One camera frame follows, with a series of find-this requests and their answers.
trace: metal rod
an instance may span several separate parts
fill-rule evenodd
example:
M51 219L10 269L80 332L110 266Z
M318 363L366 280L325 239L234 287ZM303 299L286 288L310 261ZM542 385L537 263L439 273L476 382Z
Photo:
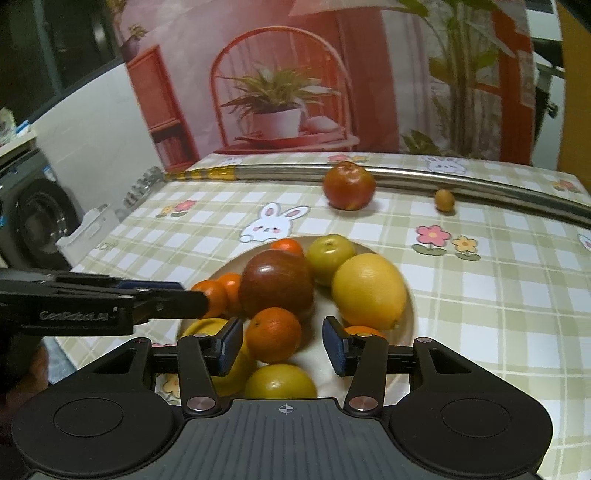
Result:
M332 165L263 164L204 168L192 172L166 174L166 181L245 180L307 181L322 183ZM435 195L449 190L459 200L499 206L591 229L591 206L522 187L458 175L406 170L404 168L364 167L372 173L378 187L408 193Z

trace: red apple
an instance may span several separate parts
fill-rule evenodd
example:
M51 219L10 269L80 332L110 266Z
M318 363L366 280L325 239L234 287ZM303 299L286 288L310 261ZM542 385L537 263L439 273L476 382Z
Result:
M250 318L279 307L303 319L314 303L314 280L307 260L275 249L256 254L242 272L238 299Z
M360 210L374 197L375 179L365 168L342 161L326 174L322 188L334 208Z

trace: white storage bin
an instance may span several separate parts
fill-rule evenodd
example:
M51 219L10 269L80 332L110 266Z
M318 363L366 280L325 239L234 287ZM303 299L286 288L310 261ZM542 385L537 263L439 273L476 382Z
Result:
M108 206L93 208L84 215L82 224L70 236L60 238L56 245L70 265L75 266L119 225L115 212Z

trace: checkered tablecloth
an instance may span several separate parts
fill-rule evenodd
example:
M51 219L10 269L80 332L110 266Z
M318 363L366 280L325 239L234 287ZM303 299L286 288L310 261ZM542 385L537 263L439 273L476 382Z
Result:
M243 163L315 161L328 155L250 156ZM410 168L406 155L369 154L366 164ZM226 162L211 155L199 167ZM414 167L427 160L413 157ZM510 181L591 203L572 176L529 167L463 161L466 174ZM581 193L556 191L567 180ZM550 413L553 441L545 479L591 478L591 232L553 220L484 205L459 204L440 215L433 200L378 190L359 212L328 207L318 184L170 183L117 227L76 271L179 281L208 278L229 259L259 245L241 233L263 206L308 206L290 235L340 233L387 257L403 273L415 300L417 335L431 336L537 398ZM424 255L417 228L449 233L442 255ZM480 259L462 259L452 243L478 242ZM135 336L174 343L178 321L153 320ZM128 338L59 338L78 368Z

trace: crosshair logo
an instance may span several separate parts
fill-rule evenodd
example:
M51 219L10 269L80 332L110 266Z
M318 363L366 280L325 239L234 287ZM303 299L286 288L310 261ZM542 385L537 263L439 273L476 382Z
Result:
M279 408L276 408L276 410L279 410L281 413L287 415L288 413L293 412L294 410L297 410L297 408L292 407L291 405L288 405L287 403L285 405L282 405Z

